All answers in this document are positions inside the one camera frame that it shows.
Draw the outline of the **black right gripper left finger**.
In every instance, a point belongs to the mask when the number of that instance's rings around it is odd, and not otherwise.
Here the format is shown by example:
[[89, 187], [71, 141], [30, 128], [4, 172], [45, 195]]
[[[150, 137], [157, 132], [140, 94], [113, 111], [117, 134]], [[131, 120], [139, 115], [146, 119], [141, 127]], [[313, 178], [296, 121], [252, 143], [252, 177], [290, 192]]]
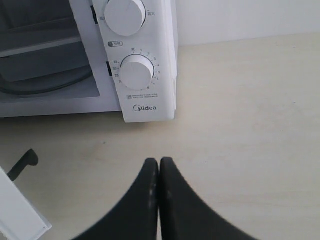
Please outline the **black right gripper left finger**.
[[158, 230], [159, 165], [145, 160], [122, 199], [76, 240], [155, 240]]

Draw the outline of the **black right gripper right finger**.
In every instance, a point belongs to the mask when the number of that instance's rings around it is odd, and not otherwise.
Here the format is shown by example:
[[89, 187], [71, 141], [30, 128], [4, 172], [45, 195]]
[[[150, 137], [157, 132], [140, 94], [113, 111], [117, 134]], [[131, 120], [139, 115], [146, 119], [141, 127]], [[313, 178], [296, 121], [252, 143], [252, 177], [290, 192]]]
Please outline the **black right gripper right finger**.
[[174, 160], [159, 172], [159, 216], [163, 240], [253, 240], [211, 209], [190, 187]]

